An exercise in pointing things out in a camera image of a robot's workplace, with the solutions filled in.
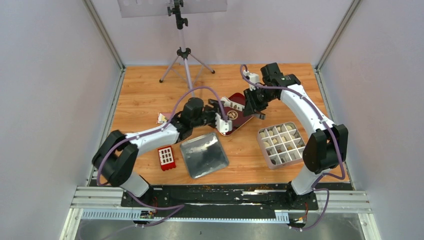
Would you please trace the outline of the red lacquer tray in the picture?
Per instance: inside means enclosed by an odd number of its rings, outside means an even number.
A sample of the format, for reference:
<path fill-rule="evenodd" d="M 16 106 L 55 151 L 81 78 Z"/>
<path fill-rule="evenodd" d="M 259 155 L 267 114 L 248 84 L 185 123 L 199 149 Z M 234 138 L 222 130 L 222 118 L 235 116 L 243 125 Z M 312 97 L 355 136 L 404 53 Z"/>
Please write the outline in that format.
<path fill-rule="evenodd" d="M 245 96 L 242 93 L 236 92 L 230 97 L 221 97 L 220 101 L 224 106 L 224 111 L 232 122 L 232 130 L 223 133 L 223 136 L 230 136 L 237 129 L 253 118 L 253 115 L 244 116 L 243 109 L 246 103 Z"/>

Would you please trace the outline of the silver compartment tin box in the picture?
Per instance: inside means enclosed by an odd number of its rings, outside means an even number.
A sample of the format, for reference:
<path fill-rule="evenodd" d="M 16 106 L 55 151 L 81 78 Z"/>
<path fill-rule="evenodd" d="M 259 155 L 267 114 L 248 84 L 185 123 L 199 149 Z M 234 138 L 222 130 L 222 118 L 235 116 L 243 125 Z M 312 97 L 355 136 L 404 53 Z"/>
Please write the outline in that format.
<path fill-rule="evenodd" d="M 294 122 L 258 130 L 256 136 L 266 165 L 271 170 L 303 162 L 305 142 Z"/>

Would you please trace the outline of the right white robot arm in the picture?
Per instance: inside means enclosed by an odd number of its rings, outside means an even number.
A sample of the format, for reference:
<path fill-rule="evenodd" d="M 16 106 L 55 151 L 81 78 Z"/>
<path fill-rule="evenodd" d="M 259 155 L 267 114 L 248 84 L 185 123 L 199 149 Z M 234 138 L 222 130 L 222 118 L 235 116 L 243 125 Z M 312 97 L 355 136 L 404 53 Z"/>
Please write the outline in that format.
<path fill-rule="evenodd" d="M 305 195 L 315 189 L 324 176 L 331 176 L 330 170 L 340 167 L 339 180 L 346 177 L 343 162 L 347 155 L 349 131 L 344 124 L 336 124 L 325 116 L 306 93 L 295 74 L 284 74 L 277 63 L 269 63 L 260 69 L 262 79 L 249 72 L 245 64 L 240 66 L 240 74 L 249 87 L 244 90 L 245 116 L 264 119 L 263 111 L 273 100 L 285 104 L 296 116 L 308 135 L 302 152 L 304 166 L 290 182 L 290 190 L 285 195 L 286 204 L 298 209 L 306 201 Z"/>

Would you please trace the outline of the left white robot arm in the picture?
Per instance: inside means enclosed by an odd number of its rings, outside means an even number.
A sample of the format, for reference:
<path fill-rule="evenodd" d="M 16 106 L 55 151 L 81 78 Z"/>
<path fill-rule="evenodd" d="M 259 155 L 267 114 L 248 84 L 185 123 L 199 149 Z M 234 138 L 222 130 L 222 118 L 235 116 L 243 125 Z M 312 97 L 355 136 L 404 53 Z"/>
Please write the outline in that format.
<path fill-rule="evenodd" d="M 151 185 L 133 170 L 137 157 L 179 143 L 190 137 L 194 128 L 203 126 L 227 133 L 232 121 L 220 100 L 209 99 L 204 104 L 202 99 L 191 97 L 181 111 L 158 127 L 127 134 L 112 131 L 94 154 L 92 164 L 108 184 L 132 193 L 140 206 L 149 206 L 153 193 Z"/>

